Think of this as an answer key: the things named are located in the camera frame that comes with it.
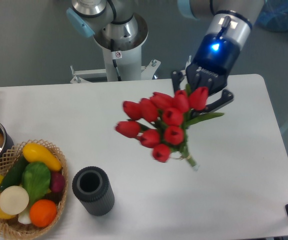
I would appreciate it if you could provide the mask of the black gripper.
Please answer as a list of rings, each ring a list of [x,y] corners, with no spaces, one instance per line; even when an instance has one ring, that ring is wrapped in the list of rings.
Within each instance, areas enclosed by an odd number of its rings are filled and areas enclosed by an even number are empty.
[[[207,104],[205,112],[215,112],[234,100],[234,94],[224,89],[228,76],[240,54],[237,43],[225,38],[217,38],[215,33],[204,36],[191,64],[186,70],[173,71],[171,80],[173,92],[180,90],[180,84],[187,77],[192,91],[199,87],[208,87],[211,96],[221,92],[221,97]]]

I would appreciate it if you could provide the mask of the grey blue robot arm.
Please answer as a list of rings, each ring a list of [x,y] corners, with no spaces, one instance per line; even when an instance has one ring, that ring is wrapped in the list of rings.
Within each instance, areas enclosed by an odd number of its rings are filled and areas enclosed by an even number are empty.
[[[227,79],[264,4],[263,0],[179,0],[176,7],[158,2],[138,13],[133,0],[74,0],[66,16],[77,32],[93,38],[102,49],[110,82],[148,80],[154,75],[158,62],[142,68],[142,45],[149,23],[156,21],[155,29],[177,36],[180,16],[211,18],[195,56],[184,70],[171,76],[175,91],[187,80],[192,90],[205,87],[209,95],[221,93],[218,100],[202,108],[210,113],[234,98]]]

